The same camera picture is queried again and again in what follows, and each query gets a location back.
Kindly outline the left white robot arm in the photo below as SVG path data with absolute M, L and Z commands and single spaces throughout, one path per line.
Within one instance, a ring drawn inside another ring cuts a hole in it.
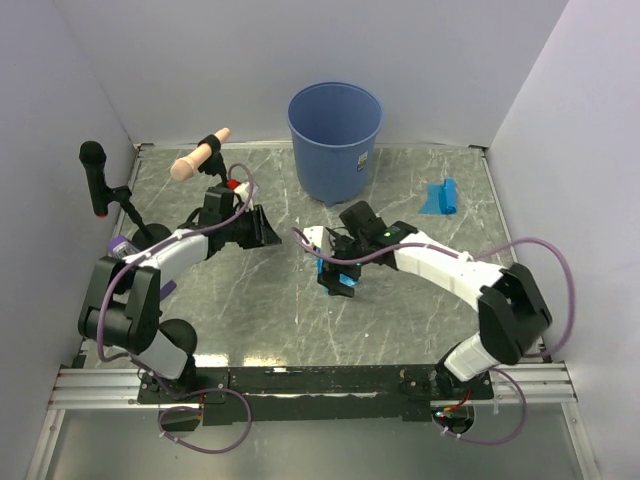
M 162 320 L 161 290 L 228 244 L 242 249 L 280 244 L 263 208 L 254 203 L 254 192 L 252 182 L 211 187 L 203 206 L 168 238 L 122 259 L 99 259 L 80 311 L 79 333 L 95 341 L 99 352 L 115 347 L 117 358 L 127 357 L 151 372 L 172 400 L 192 398 L 198 386 L 197 334 L 184 320 Z

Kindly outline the blue plastic trash bin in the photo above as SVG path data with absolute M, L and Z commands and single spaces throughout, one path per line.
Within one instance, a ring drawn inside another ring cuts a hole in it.
M 383 123 L 376 97 L 344 82 L 316 83 L 291 99 L 287 121 L 303 190 L 327 206 L 356 197 Z

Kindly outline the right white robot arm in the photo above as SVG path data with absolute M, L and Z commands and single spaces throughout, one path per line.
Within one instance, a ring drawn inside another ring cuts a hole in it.
M 320 263 L 317 280 L 328 294 L 352 297 L 362 267 L 374 263 L 426 280 L 477 313 L 477 332 L 436 364 L 433 381 L 444 396 L 458 398 L 489 369 L 517 364 L 550 327 L 551 313 L 525 266 L 476 260 L 403 221 L 387 225 L 364 201 L 339 218 L 341 228 L 303 231 Z

